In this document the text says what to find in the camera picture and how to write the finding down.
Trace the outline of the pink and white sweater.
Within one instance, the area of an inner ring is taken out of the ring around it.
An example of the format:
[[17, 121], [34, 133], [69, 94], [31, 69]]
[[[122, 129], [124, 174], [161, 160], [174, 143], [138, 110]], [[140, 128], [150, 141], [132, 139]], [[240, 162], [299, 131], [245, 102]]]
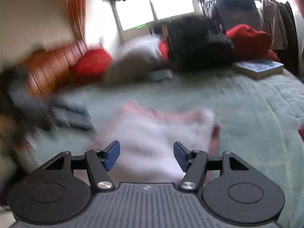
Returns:
[[210, 109], [164, 112], [131, 102], [96, 132], [88, 149], [105, 149], [113, 141], [120, 142], [120, 156], [109, 172], [115, 185], [179, 183], [184, 172], [175, 160], [174, 143], [214, 155], [219, 148], [219, 134], [220, 126]]

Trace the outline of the clothes rack with garments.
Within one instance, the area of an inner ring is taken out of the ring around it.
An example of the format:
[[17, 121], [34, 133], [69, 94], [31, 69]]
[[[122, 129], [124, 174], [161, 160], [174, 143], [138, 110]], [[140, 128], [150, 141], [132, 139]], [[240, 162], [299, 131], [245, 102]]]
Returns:
[[271, 51], [285, 68], [300, 71], [298, 33], [289, 2], [278, 0], [203, 0], [203, 13], [215, 20], [225, 32], [246, 24], [271, 36]]

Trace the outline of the wooden headboard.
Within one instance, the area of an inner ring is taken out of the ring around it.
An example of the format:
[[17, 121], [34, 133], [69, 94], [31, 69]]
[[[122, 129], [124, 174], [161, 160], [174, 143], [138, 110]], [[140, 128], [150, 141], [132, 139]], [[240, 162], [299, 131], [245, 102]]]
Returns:
[[38, 50], [23, 61], [28, 72], [27, 89], [33, 96], [46, 96], [71, 83], [69, 68], [85, 55], [88, 47], [83, 40], [70, 45]]

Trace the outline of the green plaid bed blanket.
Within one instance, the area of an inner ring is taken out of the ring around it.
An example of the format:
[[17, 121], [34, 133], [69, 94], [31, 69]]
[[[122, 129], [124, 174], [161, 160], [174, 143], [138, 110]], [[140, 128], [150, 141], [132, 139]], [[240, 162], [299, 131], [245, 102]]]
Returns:
[[30, 140], [23, 167], [33, 171], [61, 151], [83, 154], [96, 132], [124, 105], [182, 112], [212, 110], [220, 126], [215, 155], [231, 151], [276, 182], [286, 203], [279, 223], [303, 226], [303, 84], [289, 72], [253, 80], [231, 70], [180, 75], [161, 82], [93, 84], [57, 94], [70, 105], [88, 109], [95, 132], [59, 129]]

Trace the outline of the red quilt left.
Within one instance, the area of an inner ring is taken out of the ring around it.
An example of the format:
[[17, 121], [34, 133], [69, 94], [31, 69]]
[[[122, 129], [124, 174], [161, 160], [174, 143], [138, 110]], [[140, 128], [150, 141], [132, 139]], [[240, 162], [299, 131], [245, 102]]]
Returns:
[[91, 49], [70, 66], [72, 81], [77, 85], [101, 81], [111, 62], [111, 55], [103, 48]]

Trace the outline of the red quilt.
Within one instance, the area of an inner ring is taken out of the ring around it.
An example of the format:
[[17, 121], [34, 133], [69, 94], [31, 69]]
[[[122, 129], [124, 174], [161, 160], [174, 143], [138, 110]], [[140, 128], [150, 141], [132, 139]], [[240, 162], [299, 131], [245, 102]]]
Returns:
[[77, 85], [101, 81], [111, 62], [111, 55], [103, 48], [91, 49], [70, 66], [72, 81]]
[[[244, 60], [266, 59], [278, 61], [277, 55], [271, 51], [271, 36], [263, 31], [257, 31], [246, 24], [239, 24], [225, 32], [234, 46], [234, 62]], [[159, 49], [162, 57], [168, 62], [169, 47], [161, 40]]]

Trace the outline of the grey green pillow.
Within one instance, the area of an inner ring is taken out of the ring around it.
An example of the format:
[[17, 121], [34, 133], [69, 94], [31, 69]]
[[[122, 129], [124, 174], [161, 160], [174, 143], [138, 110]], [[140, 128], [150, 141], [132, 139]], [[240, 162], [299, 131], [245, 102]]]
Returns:
[[159, 49], [159, 35], [136, 37], [120, 48], [103, 77], [104, 86], [118, 86], [167, 67]]

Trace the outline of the blue white book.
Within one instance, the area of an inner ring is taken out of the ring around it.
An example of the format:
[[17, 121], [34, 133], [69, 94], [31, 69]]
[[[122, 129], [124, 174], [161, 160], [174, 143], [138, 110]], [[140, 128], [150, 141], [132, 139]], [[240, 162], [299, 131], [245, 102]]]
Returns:
[[232, 64], [232, 68], [243, 75], [253, 79], [263, 79], [272, 75], [278, 75], [284, 71], [284, 64], [273, 60], [250, 60]]

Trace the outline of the red plaid curtain left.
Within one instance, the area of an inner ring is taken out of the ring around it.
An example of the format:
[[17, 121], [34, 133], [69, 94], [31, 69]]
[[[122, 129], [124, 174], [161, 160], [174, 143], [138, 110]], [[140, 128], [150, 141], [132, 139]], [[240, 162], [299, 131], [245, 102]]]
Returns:
[[73, 34], [77, 40], [85, 41], [86, 0], [66, 0]]

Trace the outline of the red quilt right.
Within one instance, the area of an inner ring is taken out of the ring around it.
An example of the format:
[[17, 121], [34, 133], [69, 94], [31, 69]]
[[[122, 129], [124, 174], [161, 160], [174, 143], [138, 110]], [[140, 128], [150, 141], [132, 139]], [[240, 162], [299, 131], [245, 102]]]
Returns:
[[[277, 55], [271, 51], [271, 36], [263, 31], [257, 31], [246, 24], [239, 24], [225, 32], [234, 46], [234, 62], [244, 60], [266, 59], [278, 61]], [[161, 40], [159, 49], [162, 57], [168, 62], [169, 47]]]

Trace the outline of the black backpack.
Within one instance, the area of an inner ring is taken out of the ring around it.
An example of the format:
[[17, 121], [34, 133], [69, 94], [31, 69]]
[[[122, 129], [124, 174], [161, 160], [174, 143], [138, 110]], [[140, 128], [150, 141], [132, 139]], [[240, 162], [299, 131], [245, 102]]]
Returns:
[[173, 72], [203, 72], [229, 67], [234, 61], [232, 40], [216, 21], [202, 14], [165, 19], [151, 29], [167, 43]]

